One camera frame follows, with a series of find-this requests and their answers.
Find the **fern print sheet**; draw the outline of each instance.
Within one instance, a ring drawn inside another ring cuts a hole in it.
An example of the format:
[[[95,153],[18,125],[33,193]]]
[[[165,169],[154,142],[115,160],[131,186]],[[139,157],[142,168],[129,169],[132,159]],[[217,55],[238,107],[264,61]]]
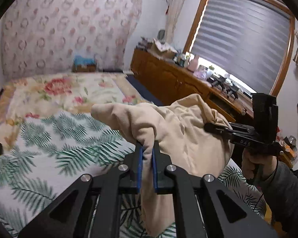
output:
[[[0,156],[0,221],[17,237],[20,230],[83,173],[105,174],[135,146],[88,113],[66,111],[29,118],[21,125],[11,153]],[[246,183],[230,160],[219,180],[261,217],[259,191]],[[120,237],[149,237],[142,226],[139,196],[124,195]],[[176,237],[175,224],[159,236]]]

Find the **cream towel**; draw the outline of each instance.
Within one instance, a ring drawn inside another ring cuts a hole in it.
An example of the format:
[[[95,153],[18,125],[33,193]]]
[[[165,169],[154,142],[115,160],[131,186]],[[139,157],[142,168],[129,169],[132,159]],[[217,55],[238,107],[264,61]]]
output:
[[[111,103],[93,105],[91,115],[129,142],[144,146],[141,205],[142,218],[150,236],[156,237],[174,222],[172,195],[156,195],[153,189],[151,156],[154,140],[172,163],[189,174],[218,177],[227,165],[233,148],[221,137],[206,133],[204,123],[230,127],[228,121],[211,109],[200,95],[192,94],[170,106],[149,103],[135,106]]]

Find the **bed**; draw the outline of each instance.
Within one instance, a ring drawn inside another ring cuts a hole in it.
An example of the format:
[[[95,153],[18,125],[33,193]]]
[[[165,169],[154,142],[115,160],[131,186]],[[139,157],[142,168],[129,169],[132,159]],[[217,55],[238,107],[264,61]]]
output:
[[[5,237],[20,230],[83,173],[106,173],[134,151],[118,131],[90,116],[95,103],[161,102],[132,75],[114,73],[38,75],[6,85],[0,97],[0,223]],[[219,176],[264,217],[261,193],[230,160]],[[124,195],[120,237],[149,237],[140,200]],[[175,224],[159,237],[176,237]]]

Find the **hand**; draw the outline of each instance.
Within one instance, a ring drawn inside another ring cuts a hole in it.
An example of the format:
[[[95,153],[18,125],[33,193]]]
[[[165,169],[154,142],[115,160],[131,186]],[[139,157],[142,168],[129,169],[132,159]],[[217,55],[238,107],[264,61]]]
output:
[[[267,179],[276,169],[277,159],[274,156],[251,155],[244,149],[242,156],[242,173],[246,179],[253,179],[255,164],[264,165],[262,178]]]

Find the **wooden window frame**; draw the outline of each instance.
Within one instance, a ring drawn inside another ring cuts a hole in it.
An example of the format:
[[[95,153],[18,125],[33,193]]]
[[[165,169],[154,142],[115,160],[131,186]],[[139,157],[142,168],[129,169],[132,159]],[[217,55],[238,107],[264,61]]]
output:
[[[183,49],[183,53],[185,54],[186,52],[189,51],[190,49],[190,46],[192,44],[192,41],[193,41],[193,38],[195,36],[195,33],[196,33],[196,29],[198,28],[198,25],[199,25],[199,22],[200,22],[200,19],[201,19],[201,16],[202,16],[202,13],[207,5],[207,1],[208,0],[201,0],[200,1],[200,4],[199,4],[199,7],[198,7],[198,10],[196,12],[196,15],[195,15],[195,18],[194,18],[194,21],[193,21],[193,24],[192,24],[192,27],[191,27],[191,30],[190,30],[190,33],[188,35],[188,38],[187,38],[187,42],[184,46],[184,49]],[[282,65],[279,69],[279,72],[277,74],[277,78],[274,82],[274,85],[270,91],[270,95],[272,96],[277,96],[281,87],[282,87],[282,84],[284,83],[284,80],[285,80],[285,77],[286,77],[286,74],[287,74],[287,71],[288,71],[288,68],[289,68],[289,64],[290,64],[290,60],[291,60],[291,56],[292,56],[292,52],[293,52],[293,48],[294,48],[294,39],[295,39],[295,16],[293,15],[293,13],[288,9],[286,8],[285,6],[283,6],[282,4],[276,2],[275,0],[263,0],[267,3],[270,3],[272,5],[274,5],[275,7],[277,7],[278,9],[281,9],[282,11],[286,12],[287,14],[290,15],[290,19],[289,19],[289,37],[288,37],[288,47],[287,47],[287,50],[284,54],[284,58],[283,58],[283,61],[282,61]]]

